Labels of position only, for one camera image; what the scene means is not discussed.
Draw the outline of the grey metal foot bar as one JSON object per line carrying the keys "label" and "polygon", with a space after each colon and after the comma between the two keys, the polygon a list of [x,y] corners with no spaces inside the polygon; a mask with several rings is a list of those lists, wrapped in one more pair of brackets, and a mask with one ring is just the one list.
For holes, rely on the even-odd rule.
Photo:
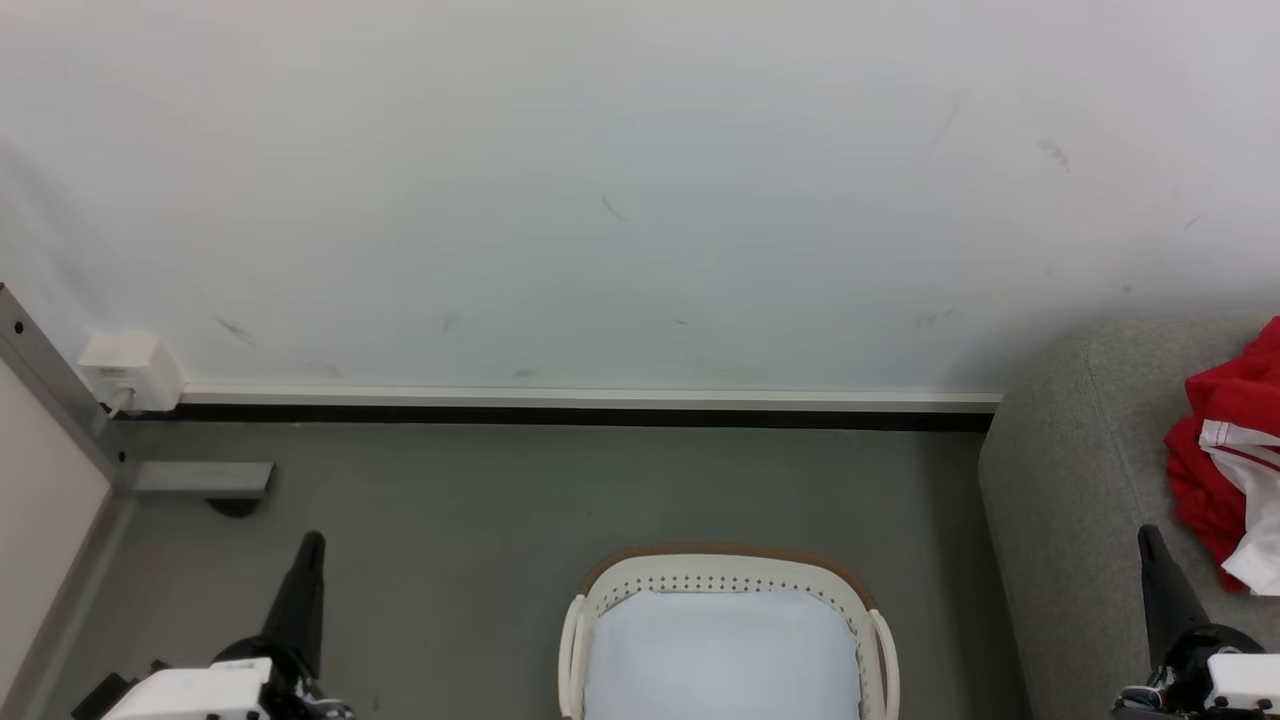
{"label": "grey metal foot bar", "polygon": [[275,462],[147,461],[131,488],[141,495],[188,495],[214,500],[260,500],[269,495]]}

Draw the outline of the white wall socket box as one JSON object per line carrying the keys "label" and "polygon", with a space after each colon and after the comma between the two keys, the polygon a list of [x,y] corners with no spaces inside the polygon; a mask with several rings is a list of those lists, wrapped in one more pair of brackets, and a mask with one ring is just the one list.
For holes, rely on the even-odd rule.
{"label": "white wall socket box", "polygon": [[178,406],[186,374],[177,356],[151,331],[93,334],[78,366],[109,413],[168,413]]}

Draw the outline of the red and white garment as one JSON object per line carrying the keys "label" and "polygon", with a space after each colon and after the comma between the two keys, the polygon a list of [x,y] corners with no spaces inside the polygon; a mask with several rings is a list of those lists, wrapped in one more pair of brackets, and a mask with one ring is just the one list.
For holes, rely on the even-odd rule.
{"label": "red and white garment", "polygon": [[1280,316],[1185,392],[1165,437],[1175,514],[1226,591],[1280,597]]}

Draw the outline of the white and black baseboard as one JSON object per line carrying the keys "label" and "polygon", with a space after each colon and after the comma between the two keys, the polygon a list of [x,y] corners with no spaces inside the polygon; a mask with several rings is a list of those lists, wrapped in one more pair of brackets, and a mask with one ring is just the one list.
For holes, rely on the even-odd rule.
{"label": "white and black baseboard", "polygon": [[983,432],[1001,393],[191,384],[184,421]]}

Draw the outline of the cream perforated laundry basket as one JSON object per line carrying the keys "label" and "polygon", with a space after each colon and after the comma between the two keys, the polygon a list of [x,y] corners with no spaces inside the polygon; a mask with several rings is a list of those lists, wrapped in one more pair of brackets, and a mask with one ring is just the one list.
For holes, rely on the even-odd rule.
{"label": "cream perforated laundry basket", "polygon": [[801,591],[835,610],[858,644],[859,720],[899,720],[901,670],[890,625],[870,587],[819,553],[735,543],[644,544],[614,552],[582,579],[564,615],[557,656],[562,720],[585,720],[588,659],[598,619],[641,592]]}

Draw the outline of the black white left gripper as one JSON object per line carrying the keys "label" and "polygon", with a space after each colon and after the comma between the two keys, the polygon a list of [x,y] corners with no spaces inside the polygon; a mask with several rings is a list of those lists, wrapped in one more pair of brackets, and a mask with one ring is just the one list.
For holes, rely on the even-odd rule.
{"label": "black white left gripper", "polygon": [[262,635],[225,648],[206,667],[159,669],[124,689],[100,720],[355,720],[317,684],[323,659],[326,541],[301,541]]}

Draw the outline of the grey fabric sofa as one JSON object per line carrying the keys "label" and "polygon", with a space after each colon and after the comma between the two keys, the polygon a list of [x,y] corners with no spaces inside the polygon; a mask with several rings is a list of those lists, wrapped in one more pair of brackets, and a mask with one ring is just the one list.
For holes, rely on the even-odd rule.
{"label": "grey fabric sofa", "polygon": [[1280,598],[1222,588],[1175,515],[1165,436],[1185,382],[1271,309],[1117,313],[1066,334],[1004,396],[979,480],[1033,720],[1107,720],[1149,675],[1137,534],[1160,528],[1210,619],[1280,653]]}

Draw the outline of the beige partition panel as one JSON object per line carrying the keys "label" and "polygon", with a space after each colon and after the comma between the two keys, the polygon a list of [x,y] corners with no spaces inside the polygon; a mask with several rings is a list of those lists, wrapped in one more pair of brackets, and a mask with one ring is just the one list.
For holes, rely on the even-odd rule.
{"label": "beige partition panel", "polygon": [[108,489],[95,462],[0,361],[0,707]]}

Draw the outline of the grey metal frame post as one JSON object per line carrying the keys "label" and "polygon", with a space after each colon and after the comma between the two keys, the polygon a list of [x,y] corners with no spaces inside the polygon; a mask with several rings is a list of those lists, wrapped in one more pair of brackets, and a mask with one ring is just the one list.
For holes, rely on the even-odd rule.
{"label": "grey metal frame post", "polygon": [[3,282],[0,360],[106,477],[115,492],[133,489],[134,469],[122,430]]}

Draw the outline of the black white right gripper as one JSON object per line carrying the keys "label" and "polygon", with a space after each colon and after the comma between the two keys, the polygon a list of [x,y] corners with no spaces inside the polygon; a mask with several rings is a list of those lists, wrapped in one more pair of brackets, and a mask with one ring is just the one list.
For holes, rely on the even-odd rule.
{"label": "black white right gripper", "polygon": [[1280,720],[1280,653],[1210,624],[1155,524],[1142,525],[1137,542],[1153,671],[1119,692],[1112,720]]}

